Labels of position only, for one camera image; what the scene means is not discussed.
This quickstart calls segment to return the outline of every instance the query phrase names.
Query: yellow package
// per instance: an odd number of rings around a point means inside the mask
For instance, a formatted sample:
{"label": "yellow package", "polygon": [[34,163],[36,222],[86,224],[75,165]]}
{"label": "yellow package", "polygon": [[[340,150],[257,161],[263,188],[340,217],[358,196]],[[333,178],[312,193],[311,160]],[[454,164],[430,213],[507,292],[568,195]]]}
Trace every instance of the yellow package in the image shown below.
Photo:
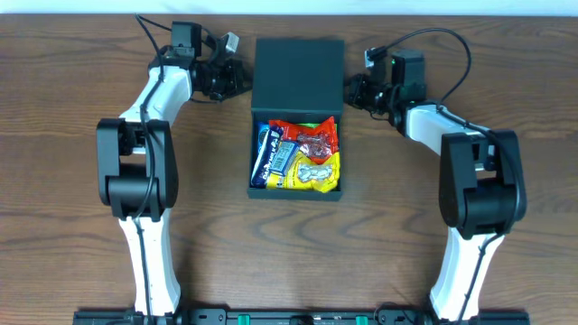
{"label": "yellow package", "polygon": [[317,190],[327,193],[335,189],[340,178],[340,153],[334,153],[321,165],[298,151],[286,176],[270,174],[267,188],[287,190]]}

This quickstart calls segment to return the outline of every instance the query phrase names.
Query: table surface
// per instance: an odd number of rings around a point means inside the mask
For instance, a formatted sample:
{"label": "table surface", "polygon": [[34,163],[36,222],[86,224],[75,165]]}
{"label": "table surface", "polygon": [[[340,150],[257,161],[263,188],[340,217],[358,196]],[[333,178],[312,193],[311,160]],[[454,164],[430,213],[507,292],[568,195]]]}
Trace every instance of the table surface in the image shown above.
{"label": "table surface", "polygon": [[[473,67],[447,106],[516,130],[529,201],[490,265],[480,306],[526,309],[534,324],[576,322],[578,20],[151,18],[233,31],[250,69],[259,37],[342,39],[348,76],[364,72],[363,50],[413,30],[463,34]],[[164,31],[154,36],[170,41]],[[403,46],[426,51],[432,97],[463,72],[461,45],[447,35]],[[78,308],[134,302],[125,238],[98,198],[95,127],[133,104],[152,58],[130,15],[0,16],[0,323],[70,323]],[[172,260],[186,303],[372,310],[422,302],[447,237],[435,154],[345,106],[340,202],[249,200],[250,103],[250,92],[220,105],[188,103],[173,126],[180,192]]]}

